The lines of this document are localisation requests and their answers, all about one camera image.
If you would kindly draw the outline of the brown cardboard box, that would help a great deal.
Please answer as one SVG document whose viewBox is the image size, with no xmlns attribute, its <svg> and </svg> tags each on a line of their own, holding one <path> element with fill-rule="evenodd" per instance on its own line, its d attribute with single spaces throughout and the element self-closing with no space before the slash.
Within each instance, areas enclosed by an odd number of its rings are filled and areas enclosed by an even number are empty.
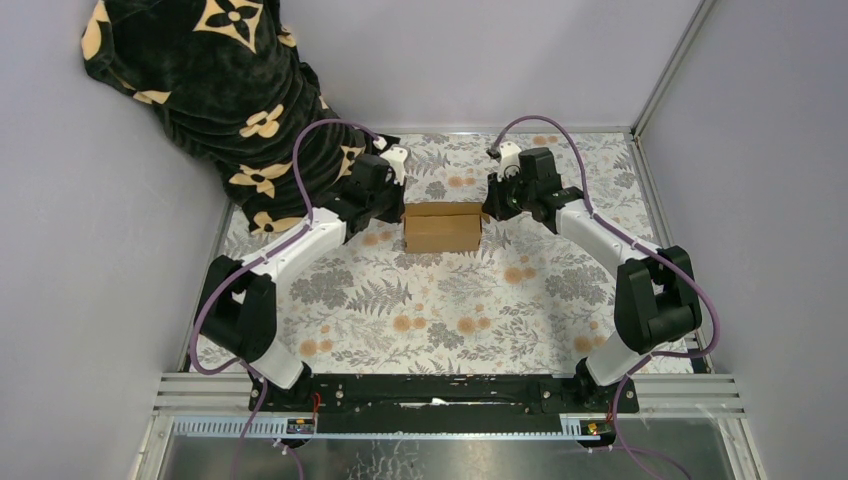
<svg viewBox="0 0 848 480">
<path fill-rule="evenodd" d="M 408 254 L 464 253 L 480 248 L 490 216 L 479 202 L 426 202 L 405 205 L 404 250 Z"/>
</svg>

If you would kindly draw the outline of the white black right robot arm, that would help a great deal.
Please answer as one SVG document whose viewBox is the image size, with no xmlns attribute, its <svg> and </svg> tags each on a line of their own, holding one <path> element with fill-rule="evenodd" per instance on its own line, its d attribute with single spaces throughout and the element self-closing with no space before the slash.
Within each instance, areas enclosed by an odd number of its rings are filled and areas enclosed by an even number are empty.
<svg viewBox="0 0 848 480">
<path fill-rule="evenodd" d="M 597 412 L 613 398 L 613 384 L 655 353 L 702 323 L 691 261 L 679 247 L 660 248 L 607 220 L 585 188 L 564 187 L 554 154 L 504 141 L 489 155 L 498 168 L 488 177 L 483 212 L 496 221 L 522 213 L 582 248 L 615 281 L 614 332 L 582 359 L 573 386 L 575 402 Z"/>
</svg>

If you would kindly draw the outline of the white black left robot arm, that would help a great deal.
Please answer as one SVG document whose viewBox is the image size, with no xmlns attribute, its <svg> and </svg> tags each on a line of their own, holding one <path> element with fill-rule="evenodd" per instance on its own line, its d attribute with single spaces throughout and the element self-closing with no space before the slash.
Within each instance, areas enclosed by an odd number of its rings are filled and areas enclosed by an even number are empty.
<svg viewBox="0 0 848 480">
<path fill-rule="evenodd" d="M 306 365 L 282 339 L 277 290 L 372 220 L 401 220 L 409 156 L 398 145 L 362 156 L 341 190 L 321 200 L 295 227 L 242 259 L 220 256 L 207 271 L 193 335 L 224 348 L 272 384 L 272 398 L 285 410 L 304 407 L 311 387 L 302 378 Z"/>
</svg>

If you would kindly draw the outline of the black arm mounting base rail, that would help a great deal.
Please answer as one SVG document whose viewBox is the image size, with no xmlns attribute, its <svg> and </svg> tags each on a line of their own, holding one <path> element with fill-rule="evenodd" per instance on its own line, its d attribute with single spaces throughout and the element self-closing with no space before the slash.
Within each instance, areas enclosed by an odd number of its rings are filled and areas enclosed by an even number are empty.
<svg viewBox="0 0 848 480">
<path fill-rule="evenodd" d="M 633 381 L 584 389 L 576 375 L 427 375 L 307 373 L 290 390 L 252 381 L 248 403 L 262 412 L 396 415 L 401 412 L 475 411 L 610 419 L 639 410 Z"/>
</svg>

